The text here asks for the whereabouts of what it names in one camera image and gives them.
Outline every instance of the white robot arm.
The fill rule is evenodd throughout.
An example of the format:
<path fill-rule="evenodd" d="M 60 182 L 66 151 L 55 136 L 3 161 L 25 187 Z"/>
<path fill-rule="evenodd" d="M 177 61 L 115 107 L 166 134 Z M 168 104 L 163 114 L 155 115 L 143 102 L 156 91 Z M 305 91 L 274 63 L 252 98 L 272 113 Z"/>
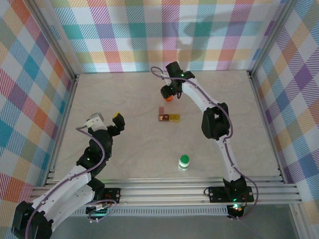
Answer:
<path fill-rule="evenodd" d="M 191 79 L 191 81 L 194 84 L 196 84 L 198 86 L 198 88 L 201 87 L 195 78 Z M 204 97 L 204 95 L 202 94 L 201 91 L 199 91 L 198 88 L 196 88 L 193 84 L 191 84 L 189 82 L 184 82 L 182 85 L 182 91 L 185 94 L 187 94 L 195 102 L 195 104 L 197 104 L 197 106 L 200 108 L 200 110 L 204 113 L 208 108 L 211 108 L 213 105 Z M 214 102 L 215 104 L 219 103 L 218 101 L 216 101 L 212 97 L 210 97 L 210 100 L 212 102 Z M 228 151 L 229 151 L 230 157 L 232 158 L 234 165 L 231 165 L 231 163 L 228 159 L 226 148 L 224 145 L 224 138 L 225 137 L 226 137 L 226 135 L 221 136 L 220 139 L 216 141 L 216 143 L 218 144 L 220 151 L 222 153 L 222 157 L 223 157 L 222 163 L 224 165 L 224 178 L 228 182 L 236 181 L 237 179 L 240 178 L 240 174 L 234 169 L 234 167 L 238 168 L 238 166 L 237 166 L 235 156 L 234 156 L 233 151 L 232 151 L 231 146 L 230 146 L 230 140 L 226 139 L 225 141 L 228 144 Z"/>
<path fill-rule="evenodd" d="M 56 227 L 80 207 L 86 205 L 94 212 L 103 208 L 94 202 L 119 202 L 120 191 L 116 192 L 114 199 L 106 199 L 105 185 L 95 176 L 111 157 L 113 136 L 124 130 L 125 122 L 119 113 L 113 117 L 115 126 L 106 127 L 103 121 L 101 114 L 95 113 L 83 127 L 77 128 L 91 140 L 76 166 L 45 194 L 31 203 L 23 201 L 16 207 L 11 230 L 17 238 L 48 239 Z"/>
<path fill-rule="evenodd" d="M 153 69 L 160 70 L 161 76 L 157 75 Z M 247 186 L 245 176 L 240 173 L 230 146 L 229 138 L 232 136 L 233 128 L 228 114 L 228 106 L 212 98 L 202 89 L 195 76 L 190 71 L 183 72 L 177 62 L 168 64 L 166 69 L 169 77 L 160 68 L 151 68 L 154 75 L 166 81 L 166 85 L 160 90 L 163 98 L 167 99 L 177 95 L 179 99 L 182 93 L 187 94 L 203 113 L 201 129 L 204 135 L 208 139 L 215 140 L 220 148 L 224 166 L 223 181 L 225 187 L 223 189 L 211 188 L 209 190 L 212 196 L 210 201 L 217 202 L 214 200 L 222 200 L 223 198 L 228 202 L 237 201 L 243 195 L 252 195 L 251 187 Z M 247 200 L 249 202 L 254 201 L 253 197 Z"/>

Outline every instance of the metal base plate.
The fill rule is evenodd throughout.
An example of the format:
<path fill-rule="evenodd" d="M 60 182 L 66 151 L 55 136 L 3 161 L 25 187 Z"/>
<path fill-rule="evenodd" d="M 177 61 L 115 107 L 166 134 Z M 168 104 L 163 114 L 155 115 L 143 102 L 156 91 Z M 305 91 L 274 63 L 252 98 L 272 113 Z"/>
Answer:
<path fill-rule="evenodd" d="M 229 203 L 229 197 L 226 194 L 224 187 L 209 187 L 207 191 L 210 203 Z M 247 191 L 244 194 L 246 195 L 246 198 L 239 197 L 235 200 L 236 203 L 251 203 L 254 201 L 251 187 L 247 187 Z"/>
<path fill-rule="evenodd" d="M 171 207 L 143 207 L 143 206 L 117 206 L 110 217 L 115 216 L 138 216 L 138 217 L 175 217 L 175 216 L 226 216 L 228 215 L 226 205 L 209 206 L 171 206 Z M 85 217 L 85 208 L 76 210 L 71 217 Z"/>
<path fill-rule="evenodd" d="M 115 200 L 117 203 L 120 203 L 121 189 L 120 188 L 104 188 L 104 195 L 108 195 L 110 196 L 111 199 Z"/>
<path fill-rule="evenodd" d="M 259 191 L 258 204 L 299 204 L 302 202 L 295 184 L 284 184 L 281 176 L 254 177 Z M 203 191 L 207 187 L 224 187 L 221 178 L 163 178 L 101 180 L 107 188 L 121 188 L 118 206 L 208 206 L 233 203 L 211 203 Z M 46 187 L 34 187 L 30 200 L 43 195 L 57 181 L 48 179 Z M 255 186 L 247 182 L 256 195 Z"/>

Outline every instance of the small bottle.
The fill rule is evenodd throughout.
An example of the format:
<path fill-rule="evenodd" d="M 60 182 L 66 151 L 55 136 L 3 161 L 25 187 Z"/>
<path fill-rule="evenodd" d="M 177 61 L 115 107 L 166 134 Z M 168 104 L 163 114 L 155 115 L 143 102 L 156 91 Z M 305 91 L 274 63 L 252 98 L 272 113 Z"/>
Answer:
<path fill-rule="evenodd" d="M 189 166 L 189 157 L 187 155 L 182 155 L 179 159 L 178 167 L 180 170 L 185 171 Z"/>

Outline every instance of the beige floor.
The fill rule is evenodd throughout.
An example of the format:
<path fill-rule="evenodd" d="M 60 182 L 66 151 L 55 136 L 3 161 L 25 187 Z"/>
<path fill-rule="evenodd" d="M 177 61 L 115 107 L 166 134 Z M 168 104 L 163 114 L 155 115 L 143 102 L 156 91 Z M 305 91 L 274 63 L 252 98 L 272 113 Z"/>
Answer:
<path fill-rule="evenodd" d="M 245 71 L 194 72 L 201 86 L 226 102 L 234 125 L 232 148 L 248 176 L 278 176 L 277 163 Z M 88 146 L 88 137 L 75 130 L 89 115 L 101 112 L 105 124 L 114 112 L 125 118 L 126 129 L 114 137 L 113 156 L 99 179 L 222 177 L 219 149 L 201 132 L 202 114 L 185 94 L 167 103 L 160 95 L 164 81 L 151 73 L 81 75 L 54 179 L 60 180 Z M 159 122 L 158 110 L 180 114 L 180 122 Z M 189 169 L 177 168 L 181 155 Z"/>

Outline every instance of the green bottle cap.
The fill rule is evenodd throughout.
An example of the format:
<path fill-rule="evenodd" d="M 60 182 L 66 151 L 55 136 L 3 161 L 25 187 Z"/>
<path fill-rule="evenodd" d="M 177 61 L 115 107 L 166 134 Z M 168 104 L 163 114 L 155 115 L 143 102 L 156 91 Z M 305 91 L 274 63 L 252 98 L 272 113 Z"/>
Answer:
<path fill-rule="evenodd" d="M 188 164 L 188 163 L 189 163 L 189 157 L 188 157 L 186 154 L 184 154 L 184 155 L 182 155 L 182 157 L 180 158 L 180 161 L 181 161 L 182 163 L 184 163 L 184 164 Z"/>

